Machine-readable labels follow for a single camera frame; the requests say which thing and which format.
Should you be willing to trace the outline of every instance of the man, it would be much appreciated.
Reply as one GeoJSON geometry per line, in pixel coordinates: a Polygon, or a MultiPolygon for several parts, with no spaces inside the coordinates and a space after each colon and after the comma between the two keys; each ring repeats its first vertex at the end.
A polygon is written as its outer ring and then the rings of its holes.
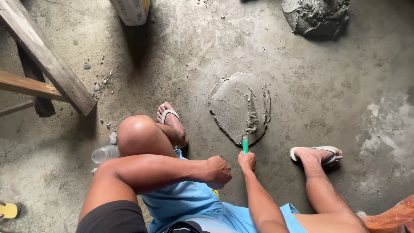
{"type": "Polygon", "coordinates": [[[121,158],[104,162],[92,180],[79,216],[78,233],[147,232],[137,195],[151,216],[151,233],[367,233],[342,195],[322,170],[342,151],[293,148],[291,157],[303,164],[306,191],[314,215],[299,214],[291,205],[279,208],[255,177],[253,153],[238,155],[249,208],[221,202],[212,189],[231,179],[220,156],[186,160],[174,146],[188,143],[185,129],[169,103],[158,108],[155,123],[138,115],[125,119],[118,130],[121,158]]]}

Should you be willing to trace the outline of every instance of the flip-flop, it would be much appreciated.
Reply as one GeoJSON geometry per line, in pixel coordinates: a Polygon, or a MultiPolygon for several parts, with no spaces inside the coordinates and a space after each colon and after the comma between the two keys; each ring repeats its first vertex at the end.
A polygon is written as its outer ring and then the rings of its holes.
{"type": "MultiPolygon", "coordinates": [[[[290,158],[291,158],[293,161],[298,161],[298,159],[296,158],[295,153],[294,153],[294,151],[295,151],[295,149],[296,149],[296,148],[297,148],[297,147],[293,147],[292,149],[290,149],[290,158]]],[[[337,152],[336,152],[336,150],[335,150],[335,149],[337,149],[337,148],[335,148],[335,147],[333,147],[333,146],[318,146],[318,147],[305,147],[305,148],[307,148],[307,149],[320,149],[320,150],[327,150],[327,151],[330,151],[330,152],[334,153],[334,156],[333,156],[330,160],[328,160],[328,161],[326,161],[326,162],[322,163],[322,165],[328,165],[328,164],[330,164],[330,163],[333,163],[333,162],[336,160],[336,155],[337,155],[337,152]]]]}
{"type": "Polygon", "coordinates": [[[0,201],[0,218],[18,218],[20,216],[21,204],[13,204],[0,201]]]}
{"type": "MultiPolygon", "coordinates": [[[[174,114],[174,115],[178,118],[178,120],[181,122],[180,117],[178,116],[178,114],[177,114],[174,110],[171,110],[171,109],[166,109],[166,110],[164,111],[164,113],[162,114],[161,124],[164,124],[164,122],[165,122],[165,117],[167,117],[167,114],[168,114],[168,113],[172,113],[172,114],[174,114]]],[[[183,146],[176,145],[176,146],[174,146],[174,148],[175,148],[175,149],[182,149],[182,148],[184,148],[184,147],[183,147],[183,146]]]]}

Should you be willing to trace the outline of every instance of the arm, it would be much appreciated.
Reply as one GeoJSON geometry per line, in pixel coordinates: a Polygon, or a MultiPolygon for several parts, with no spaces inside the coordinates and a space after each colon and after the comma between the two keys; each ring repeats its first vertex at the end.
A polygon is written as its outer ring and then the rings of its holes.
{"type": "Polygon", "coordinates": [[[183,160],[162,155],[132,155],[111,159],[99,166],[86,195],[80,216],[117,200],[138,203],[137,195],[182,181],[223,187],[231,179],[230,167],[220,156],[208,160],[183,160]]]}
{"type": "Polygon", "coordinates": [[[250,216],[257,231],[259,233],[289,233],[282,212],[254,174],[255,154],[240,152],[238,162],[246,181],[250,216]]]}

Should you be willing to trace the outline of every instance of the plastic bottle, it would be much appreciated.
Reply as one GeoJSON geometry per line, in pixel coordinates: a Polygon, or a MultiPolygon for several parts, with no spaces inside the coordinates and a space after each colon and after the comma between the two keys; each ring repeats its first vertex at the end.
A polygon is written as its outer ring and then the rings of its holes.
{"type": "Polygon", "coordinates": [[[125,25],[139,26],[147,21],[150,0],[110,1],[125,25]]]}
{"type": "Polygon", "coordinates": [[[92,161],[97,164],[101,164],[108,159],[118,158],[119,151],[117,146],[104,146],[99,149],[96,149],[92,153],[92,161]]]}

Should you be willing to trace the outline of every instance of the forearm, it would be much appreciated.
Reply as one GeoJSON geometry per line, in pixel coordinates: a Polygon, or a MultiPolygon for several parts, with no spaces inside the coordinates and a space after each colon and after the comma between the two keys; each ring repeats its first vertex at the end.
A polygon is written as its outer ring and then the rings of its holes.
{"type": "Polygon", "coordinates": [[[112,175],[130,186],[136,195],[182,181],[208,182],[206,160],[183,160],[162,155],[133,155],[109,160],[95,174],[112,175]]]}
{"type": "Polygon", "coordinates": [[[250,216],[259,233],[286,232],[288,229],[282,212],[250,169],[243,170],[248,195],[250,216]]]}

